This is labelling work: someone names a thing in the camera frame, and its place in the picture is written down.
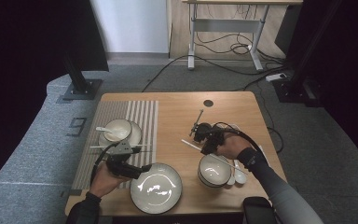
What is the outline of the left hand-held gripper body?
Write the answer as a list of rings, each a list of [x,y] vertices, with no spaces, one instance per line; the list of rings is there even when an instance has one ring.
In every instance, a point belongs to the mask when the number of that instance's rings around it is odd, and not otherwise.
[[[108,154],[106,165],[113,175],[131,178],[132,174],[140,174],[136,171],[136,166],[127,163],[132,154],[141,151],[140,147],[131,147],[128,140],[123,140],[111,144],[105,151]]]

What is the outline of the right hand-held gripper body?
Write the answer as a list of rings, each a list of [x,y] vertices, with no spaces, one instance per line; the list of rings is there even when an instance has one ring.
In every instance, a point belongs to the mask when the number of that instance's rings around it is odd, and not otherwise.
[[[200,123],[202,113],[203,110],[200,111],[189,135],[192,136],[193,140],[197,143],[210,142],[211,144],[222,146],[224,144],[223,129],[217,125],[211,125],[206,122]]]

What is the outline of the grey plate with black rim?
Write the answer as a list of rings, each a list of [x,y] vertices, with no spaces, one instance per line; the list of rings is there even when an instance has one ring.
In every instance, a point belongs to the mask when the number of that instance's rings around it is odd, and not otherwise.
[[[181,198],[182,179],[168,164],[154,163],[150,170],[131,181],[130,194],[134,205],[147,214],[168,212]]]
[[[139,127],[138,124],[136,124],[133,121],[130,121],[131,123],[131,127],[132,127],[132,131],[131,131],[131,135],[124,139],[124,140],[128,140],[129,144],[132,145],[139,145],[142,139],[142,130]],[[99,138],[99,145],[100,146],[109,146],[113,143],[118,143],[118,142],[111,142],[111,141],[107,141],[104,137],[103,137],[103,133],[104,132],[100,132],[100,138]]]

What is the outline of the white bowl with black rim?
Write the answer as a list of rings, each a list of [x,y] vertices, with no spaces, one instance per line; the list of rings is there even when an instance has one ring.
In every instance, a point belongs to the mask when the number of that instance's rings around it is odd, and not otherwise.
[[[209,154],[201,158],[198,175],[205,185],[219,188],[230,179],[231,167],[223,156],[215,158],[213,154]]]
[[[227,183],[227,180],[225,178],[220,178],[215,175],[203,175],[201,173],[198,173],[198,177],[200,182],[204,186],[210,188],[221,188]]]
[[[131,135],[131,123],[126,119],[114,119],[105,125],[107,132],[103,133],[103,137],[107,141],[119,142]]]

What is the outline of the person's left hand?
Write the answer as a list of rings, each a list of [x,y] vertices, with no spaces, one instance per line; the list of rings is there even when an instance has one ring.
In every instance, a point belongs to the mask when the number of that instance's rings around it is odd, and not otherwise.
[[[121,183],[129,181],[126,177],[115,176],[110,173],[107,165],[103,162],[98,168],[93,178],[89,192],[99,198],[109,194],[116,189]]]

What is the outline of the person's right hand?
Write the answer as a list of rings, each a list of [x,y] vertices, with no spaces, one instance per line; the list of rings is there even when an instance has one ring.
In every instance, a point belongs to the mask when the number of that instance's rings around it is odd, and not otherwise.
[[[246,139],[234,133],[226,133],[224,139],[224,144],[217,147],[216,154],[231,160],[236,159],[247,147],[251,147],[251,144]]]

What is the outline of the grey striped placemat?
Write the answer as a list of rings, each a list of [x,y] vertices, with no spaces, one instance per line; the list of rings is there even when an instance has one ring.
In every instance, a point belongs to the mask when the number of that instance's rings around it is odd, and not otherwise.
[[[91,123],[72,189],[89,188],[94,163],[104,150],[104,148],[90,148],[90,146],[99,146],[101,133],[95,128],[104,127],[114,119],[126,119],[138,124],[142,130],[142,139],[139,145],[150,145],[142,147],[140,153],[131,155],[128,164],[141,167],[156,161],[158,101],[101,102],[97,106],[94,120]]]

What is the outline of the white power strip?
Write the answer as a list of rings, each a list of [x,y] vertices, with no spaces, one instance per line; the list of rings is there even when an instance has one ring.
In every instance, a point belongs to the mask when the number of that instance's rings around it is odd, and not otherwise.
[[[279,73],[279,74],[275,74],[275,75],[266,76],[266,81],[270,82],[270,81],[278,80],[278,79],[282,79],[282,78],[287,78],[287,75],[285,73]]]

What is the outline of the black metal stand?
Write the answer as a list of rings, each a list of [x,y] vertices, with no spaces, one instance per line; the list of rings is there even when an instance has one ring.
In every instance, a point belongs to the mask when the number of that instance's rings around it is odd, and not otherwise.
[[[68,53],[63,56],[63,65],[71,78],[71,84],[65,94],[59,96],[57,103],[70,104],[74,100],[93,100],[103,81],[101,79],[86,79]]]
[[[341,3],[342,0],[303,0],[285,60],[291,78],[272,82],[281,103],[322,106],[320,85],[311,76],[310,66],[312,57],[323,48],[321,39]]]

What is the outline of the white-legged wooden desk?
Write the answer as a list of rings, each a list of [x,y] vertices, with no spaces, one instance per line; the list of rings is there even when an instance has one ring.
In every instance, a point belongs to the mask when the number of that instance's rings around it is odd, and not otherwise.
[[[257,46],[262,35],[270,6],[300,6],[303,0],[182,0],[189,5],[190,17],[190,43],[187,55],[187,68],[195,68],[195,35],[196,32],[220,32],[220,33],[248,33],[254,35],[253,44],[248,47],[255,69],[263,71],[259,60]],[[197,16],[198,5],[256,5],[263,6],[264,12],[259,20],[237,19],[203,19]]]

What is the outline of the black curtain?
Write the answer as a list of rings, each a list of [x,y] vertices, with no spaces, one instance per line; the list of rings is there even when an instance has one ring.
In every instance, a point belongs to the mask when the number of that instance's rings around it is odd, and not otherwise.
[[[358,0],[303,0],[287,60],[358,147]]]
[[[26,134],[48,83],[68,73],[105,70],[91,0],[0,0],[0,169]]]

